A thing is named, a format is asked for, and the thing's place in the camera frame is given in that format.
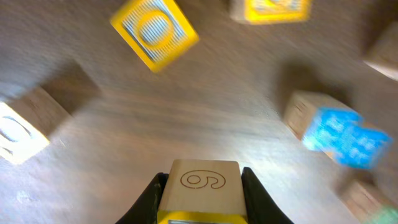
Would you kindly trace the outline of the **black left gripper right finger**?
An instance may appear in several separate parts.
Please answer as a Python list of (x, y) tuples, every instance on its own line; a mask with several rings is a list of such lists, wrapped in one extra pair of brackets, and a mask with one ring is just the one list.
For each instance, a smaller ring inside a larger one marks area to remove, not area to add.
[(251, 168), (243, 168), (241, 180), (249, 224), (293, 224), (293, 221), (274, 202)]

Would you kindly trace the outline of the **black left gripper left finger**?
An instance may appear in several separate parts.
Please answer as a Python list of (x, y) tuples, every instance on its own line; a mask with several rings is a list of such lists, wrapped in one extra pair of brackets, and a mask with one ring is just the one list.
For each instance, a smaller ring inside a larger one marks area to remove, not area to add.
[(156, 174), (116, 224), (157, 224), (157, 212), (168, 177), (162, 172)]

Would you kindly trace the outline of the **yellow 6 block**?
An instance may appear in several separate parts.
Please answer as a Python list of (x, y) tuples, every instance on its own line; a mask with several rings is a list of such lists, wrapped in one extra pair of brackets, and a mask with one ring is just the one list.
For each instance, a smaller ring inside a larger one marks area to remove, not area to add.
[(157, 222), (247, 223), (239, 164), (174, 160), (158, 207)]

